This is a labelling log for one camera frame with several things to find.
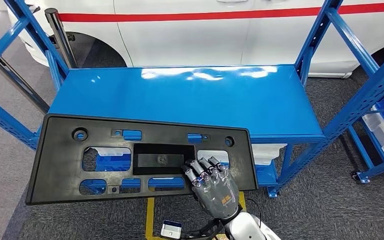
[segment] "white device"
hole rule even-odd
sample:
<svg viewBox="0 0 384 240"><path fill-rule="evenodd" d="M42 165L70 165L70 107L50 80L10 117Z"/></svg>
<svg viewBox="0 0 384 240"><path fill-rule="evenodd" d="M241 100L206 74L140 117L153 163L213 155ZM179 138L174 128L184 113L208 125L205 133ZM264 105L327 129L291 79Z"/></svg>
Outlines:
<svg viewBox="0 0 384 240"><path fill-rule="evenodd" d="M180 239L182 224L175 221L164 220L161 228L161 236L170 239Z"/></svg>

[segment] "cable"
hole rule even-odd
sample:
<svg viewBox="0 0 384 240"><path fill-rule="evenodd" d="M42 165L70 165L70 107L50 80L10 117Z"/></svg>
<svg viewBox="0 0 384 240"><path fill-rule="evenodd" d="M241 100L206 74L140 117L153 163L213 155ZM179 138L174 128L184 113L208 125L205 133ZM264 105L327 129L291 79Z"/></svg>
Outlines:
<svg viewBox="0 0 384 240"><path fill-rule="evenodd" d="M258 208L258 213L259 213L259 223L258 223L258 227L261 228L261 209L260 209L260 206L256 203L256 201L254 201L253 199L251 198L245 198L245 200L249 200L251 202L253 202L257 208Z"/></svg>

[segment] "caster wheel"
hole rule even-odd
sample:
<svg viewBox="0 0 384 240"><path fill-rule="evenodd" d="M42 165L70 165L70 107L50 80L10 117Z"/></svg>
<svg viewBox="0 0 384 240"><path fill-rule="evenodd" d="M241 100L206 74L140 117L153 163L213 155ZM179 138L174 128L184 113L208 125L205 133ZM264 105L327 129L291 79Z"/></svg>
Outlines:
<svg viewBox="0 0 384 240"><path fill-rule="evenodd" d="M355 181L360 181L360 177L359 177L359 175L357 174L358 172L360 172L360 171L357 170L357 171L352 171L352 172L351 172L351 178L354 179Z"/></svg>

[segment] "blue shelf surface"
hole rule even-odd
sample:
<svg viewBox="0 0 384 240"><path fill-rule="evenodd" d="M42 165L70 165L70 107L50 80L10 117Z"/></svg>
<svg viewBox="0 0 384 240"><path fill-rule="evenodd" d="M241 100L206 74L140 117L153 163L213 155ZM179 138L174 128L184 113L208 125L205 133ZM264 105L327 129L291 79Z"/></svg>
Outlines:
<svg viewBox="0 0 384 240"><path fill-rule="evenodd" d="M70 69L49 113L247 128L255 144L324 138L293 65Z"/></svg>

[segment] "red stripe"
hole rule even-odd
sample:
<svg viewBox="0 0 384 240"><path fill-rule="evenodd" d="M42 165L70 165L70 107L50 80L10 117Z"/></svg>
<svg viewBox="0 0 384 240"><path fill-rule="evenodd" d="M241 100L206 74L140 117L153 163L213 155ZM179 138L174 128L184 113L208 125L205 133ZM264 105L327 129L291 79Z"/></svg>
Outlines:
<svg viewBox="0 0 384 240"><path fill-rule="evenodd" d="M170 13L170 14L88 14L60 13L63 22L153 22L153 21L188 21L215 19L261 19L280 17L316 16L320 7L305 7L292 9L203 12L203 13ZM339 9L340 14L364 14L384 12L384 3L344 5Z"/></svg>

